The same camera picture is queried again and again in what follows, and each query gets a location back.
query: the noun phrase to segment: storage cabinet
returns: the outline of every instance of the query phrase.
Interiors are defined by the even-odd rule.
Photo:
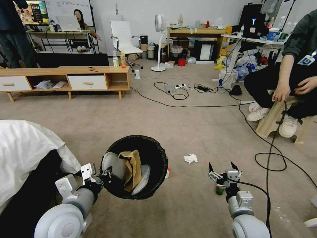
[[[70,66],[58,68],[24,68],[0,70],[0,91],[8,93],[10,101],[14,102],[11,92],[68,92],[72,91],[118,91],[121,99],[125,91],[130,90],[131,68],[115,68],[113,66]],[[66,81],[59,89],[37,89],[35,86],[44,80],[53,83]]]

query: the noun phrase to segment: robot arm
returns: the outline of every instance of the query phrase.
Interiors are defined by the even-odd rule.
[[[55,182],[63,202],[48,210],[38,221],[35,238],[80,237],[92,221],[91,208],[104,182],[111,182],[111,167],[102,175],[95,172],[94,164],[81,167],[83,184],[78,189],[72,174]]]
[[[233,218],[232,232],[235,238],[270,238],[270,233],[265,224],[254,216],[251,205],[253,196],[248,191],[240,191],[237,184],[242,175],[232,162],[232,169],[225,173],[214,172],[209,163],[208,176],[226,190],[226,200],[229,204],[229,212]]]

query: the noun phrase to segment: person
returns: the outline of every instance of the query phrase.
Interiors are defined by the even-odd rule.
[[[80,25],[80,28],[82,30],[89,30],[89,27],[86,23],[84,23],[84,16],[83,16],[83,13],[81,12],[81,10],[78,10],[78,9],[75,9],[74,10],[74,15],[76,16],[77,18],[77,21]],[[98,39],[101,41],[101,38],[100,36],[98,36],[93,30],[90,30],[90,34],[92,37],[94,37],[95,39]]]
[[[317,10],[305,15],[284,44],[280,65],[270,65],[249,74],[244,86],[257,102],[250,106],[249,121],[265,117],[274,101],[284,101],[289,95],[303,99],[303,102],[286,111],[279,128],[281,136],[294,135],[298,119],[317,115]],[[267,90],[275,89],[273,95]]]
[[[28,7],[25,0],[15,0],[19,8]],[[12,0],[0,1],[0,45],[12,68],[21,68],[19,56],[27,68],[37,68],[33,50]]]

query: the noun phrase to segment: gray carpet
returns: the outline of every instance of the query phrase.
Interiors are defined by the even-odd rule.
[[[194,91],[189,91],[188,99],[176,101],[153,86],[162,81],[216,87],[217,82],[211,79],[217,78],[219,71],[213,65],[175,66],[160,73],[150,70],[154,61],[137,62],[145,66],[141,70],[143,78],[132,79],[131,86],[144,96],[175,106],[237,104],[227,93]],[[252,100],[240,85],[243,95],[239,98]],[[266,171],[256,164],[254,155],[268,152],[269,145],[254,135],[236,106],[172,108],[147,100],[133,90],[122,100],[118,94],[74,95],[72,100],[67,95],[23,97],[15,93],[14,97],[16,102],[11,103],[5,93],[0,93],[0,119],[28,120],[53,130],[81,164],[93,162],[99,167],[107,148],[131,134],[153,137],[166,150],[171,174],[154,196],[128,201],[102,190],[93,207],[93,222],[86,237],[233,237],[225,195],[216,195],[216,185],[208,178],[209,161],[220,173],[230,168],[233,161],[244,172],[241,181],[265,188]],[[248,112],[248,106],[241,108]],[[275,142],[285,156],[303,167],[315,181],[316,125],[303,145],[292,144],[280,136]],[[198,163],[186,163],[183,156],[188,153],[197,155]],[[265,165],[266,156],[260,161]],[[270,168],[282,167],[281,158],[272,156]],[[265,221],[266,196],[253,187],[240,187],[251,191],[255,215]],[[317,209],[310,203],[317,190],[301,170],[288,162],[287,170],[270,172],[269,192],[273,237],[317,237],[317,229],[308,229],[303,223],[317,217]]]

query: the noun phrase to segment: white wall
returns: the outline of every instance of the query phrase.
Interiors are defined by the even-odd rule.
[[[154,17],[164,14],[168,25],[177,23],[179,14],[183,15],[183,25],[195,25],[195,21],[207,22],[222,17],[224,25],[239,23],[242,8],[249,2],[261,3],[261,0],[90,0],[97,33],[102,37],[101,51],[111,55],[113,46],[109,40],[112,33],[110,20],[116,18],[116,3],[123,20],[130,21],[133,35],[146,34],[149,42],[158,42],[160,33],[155,31]]]
[[[276,24],[278,24],[281,16],[287,16],[292,3],[293,0],[282,3],[276,16]],[[317,9],[317,0],[297,0],[291,10],[287,22],[298,22],[303,16],[315,9]]]

